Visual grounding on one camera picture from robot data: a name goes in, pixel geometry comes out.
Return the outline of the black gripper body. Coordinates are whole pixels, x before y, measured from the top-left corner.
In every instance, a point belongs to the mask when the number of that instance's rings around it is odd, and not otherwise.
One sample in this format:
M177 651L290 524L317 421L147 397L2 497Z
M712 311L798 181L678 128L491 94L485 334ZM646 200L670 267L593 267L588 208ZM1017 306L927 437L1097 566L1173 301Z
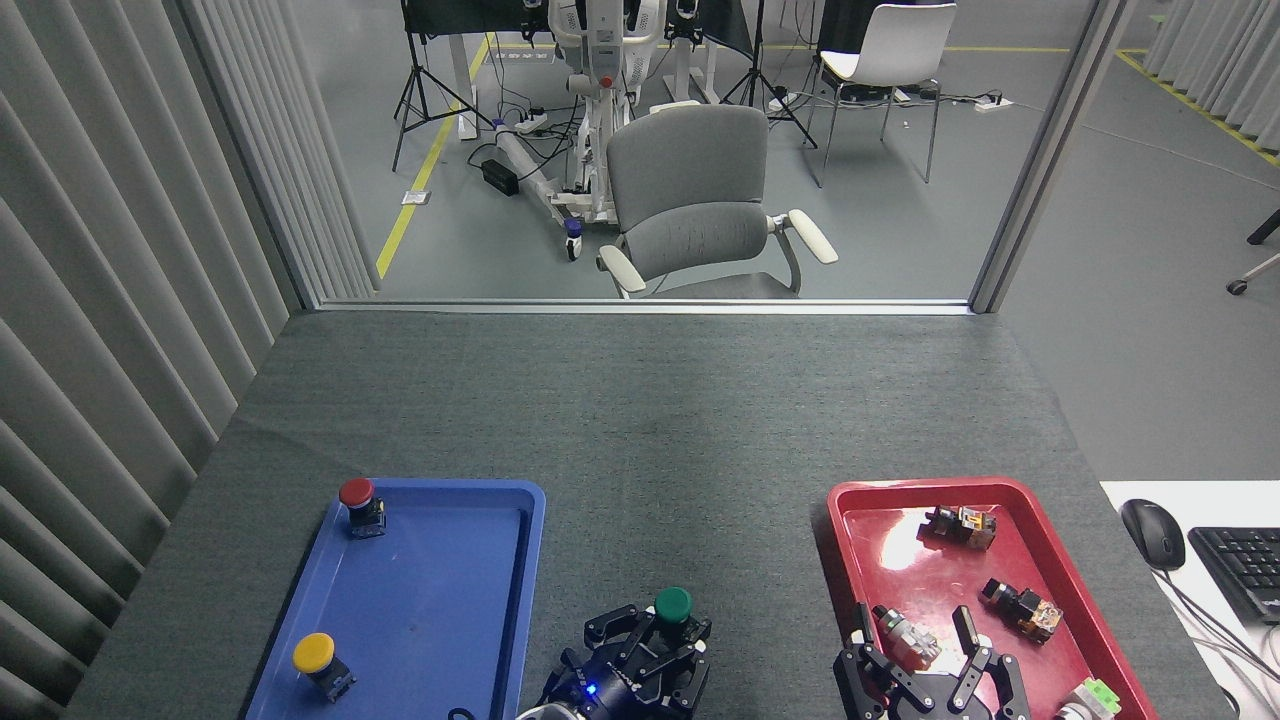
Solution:
M618 650L594 650L589 659L564 650L547 679L540 705L567 719L658 719L657 701L640 696L623 666Z
M902 684L902 719L975 719L977 679L916 674Z

